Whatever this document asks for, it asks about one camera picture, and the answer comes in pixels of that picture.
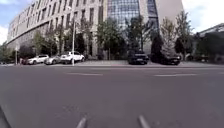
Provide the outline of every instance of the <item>building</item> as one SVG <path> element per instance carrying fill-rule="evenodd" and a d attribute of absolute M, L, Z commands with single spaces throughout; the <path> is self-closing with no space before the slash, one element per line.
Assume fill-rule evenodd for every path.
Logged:
<path fill-rule="evenodd" d="M 80 22 L 85 17 L 93 23 L 93 32 L 97 30 L 97 24 L 108 17 L 124 26 L 125 19 L 139 15 L 143 16 L 145 22 L 154 22 L 155 27 L 159 28 L 159 23 L 165 17 L 174 21 L 181 11 L 181 0 L 34 0 L 10 23 L 8 47 L 29 44 L 36 30 L 44 35 L 49 26 L 62 24 L 67 27 L 73 18 Z M 150 42 L 144 48 L 150 52 Z M 92 44 L 91 50 L 92 56 L 96 56 L 96 43 Z"/>
<path fill-rule="evenodd" d="M 198 34 L 200 37 L 204 37 L 206 33 L 213 33 L 213 32 L 223 32 L 224 31 L 224 23 L 218 24 L 214 27 L 208 28 L 204 31 L 199 32 Z"/>

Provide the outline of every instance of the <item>car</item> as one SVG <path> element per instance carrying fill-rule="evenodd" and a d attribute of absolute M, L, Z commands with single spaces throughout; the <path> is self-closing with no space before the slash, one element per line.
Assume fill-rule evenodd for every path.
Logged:
<path fill-rule="evenodd" d="M 55 65 L 61 62 L 60 56 L 52 56 L 44 61 L 46 65 Z"/>
<path fill-rule="evenodd" d="M 28 61 L 29 59 L 27 59 L 27 58 L 25 58 L 25 59 L 22 59 L 21 60 L 21 64 L 22 65 L 28 65 L 29 64 L 29 61 Z"/>
<path fill-rule="evenodd" d="M 72 52 L 68 52 L 67 54 L 62 55 L 60 58 L 61 63 L 63 64 L 71 64 L 73 59 L 75 62 L 84 61 L 85 56 L 75 51 L 74 55 L 72 54 Z"/>
<path fill-rule="evenodd" d="M 48 55 L 39 55 L 34 58 L 28 59 L 28 64 L 35 65 L 35 64 L 39 64 L 39 63 L 44 63 L 44 61 L 48 58 L 49 58 Z"/>
<path fill-rule="evenodd" d="M 128 63 L 129 64 L 147 64 L 149 57 L 143 51 L 129 51 Z"/>
<path fill-rule="evenodd" d="M 163 65 L 179 65 L 181 57 L 177 54 L 151 54 L 151 61 Z"/>

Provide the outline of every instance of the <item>street lamp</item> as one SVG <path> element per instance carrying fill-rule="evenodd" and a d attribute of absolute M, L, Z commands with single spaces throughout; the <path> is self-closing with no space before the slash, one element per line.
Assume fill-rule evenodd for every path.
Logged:
<path fill-rule="evenodd" d="M 17 62 L 17 60 L 18 60 L 17 59 L 17 57 L 18 57 L 17 53 L 18 53 L 19 49 L 20 49 L 20 45 L 18 44 L 18 42 L 16 42 L 16 47 L 15 47 L 15 65 L 18 64 L 18 62 Z"/>
<path fill-rule="evenodd" d="M 75 66 L 74 53 L 75 53 L 75 36 L 76 36 L 76 22 L 75 16 L 73 16 L 74 26 L 73 26 L 73 34 L 72 34 L 72 66 Z"/>

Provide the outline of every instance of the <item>sky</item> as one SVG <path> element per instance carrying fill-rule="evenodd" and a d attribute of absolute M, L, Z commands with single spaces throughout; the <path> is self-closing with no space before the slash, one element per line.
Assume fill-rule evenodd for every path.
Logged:
<path fill-rule="evenodd" d="M 0 44 L 7 40 L 10 21 L 32 0 L 0 0 Z M 193 32 L 224 22 L 224 0 L 182 0 Z"/>

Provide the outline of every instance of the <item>road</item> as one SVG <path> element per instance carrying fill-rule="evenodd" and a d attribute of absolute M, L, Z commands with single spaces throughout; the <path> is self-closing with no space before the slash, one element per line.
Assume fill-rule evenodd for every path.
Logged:
<path fill-rule="evenodd" d="M 223 128 L 224 68 L 0 67 L 12 128 Z"/>

